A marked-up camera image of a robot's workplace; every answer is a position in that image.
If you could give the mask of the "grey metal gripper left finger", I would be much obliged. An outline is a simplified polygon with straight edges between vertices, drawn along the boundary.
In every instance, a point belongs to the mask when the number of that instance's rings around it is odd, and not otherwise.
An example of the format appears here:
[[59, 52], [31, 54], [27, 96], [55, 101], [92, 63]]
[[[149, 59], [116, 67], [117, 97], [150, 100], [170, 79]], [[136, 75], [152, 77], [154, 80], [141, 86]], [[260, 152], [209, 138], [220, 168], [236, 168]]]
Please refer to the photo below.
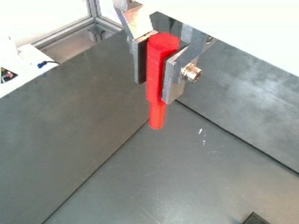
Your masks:
[[129, 52], [133, 56], [134, 83], [145, 82], [145, 44], [156, 34], [146, 7], [136, 0], [113, 0], [113, 7], [125, 30]]

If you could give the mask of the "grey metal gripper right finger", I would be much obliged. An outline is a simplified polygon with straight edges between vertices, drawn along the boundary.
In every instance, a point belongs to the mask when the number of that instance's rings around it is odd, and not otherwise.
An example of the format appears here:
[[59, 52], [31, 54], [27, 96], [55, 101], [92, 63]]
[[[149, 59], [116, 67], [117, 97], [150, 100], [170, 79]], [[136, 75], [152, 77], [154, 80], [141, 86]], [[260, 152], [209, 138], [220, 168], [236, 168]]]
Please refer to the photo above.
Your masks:
[[184, 84], [200, 78], [201, 70], [196, 67], [198, 57], [216, 43], [210, 35], [186, 24], [181, 25], [180, 40], [184, 46], [164, 63], [161, 99], [165, 104], [170, 104], [182, 94]]

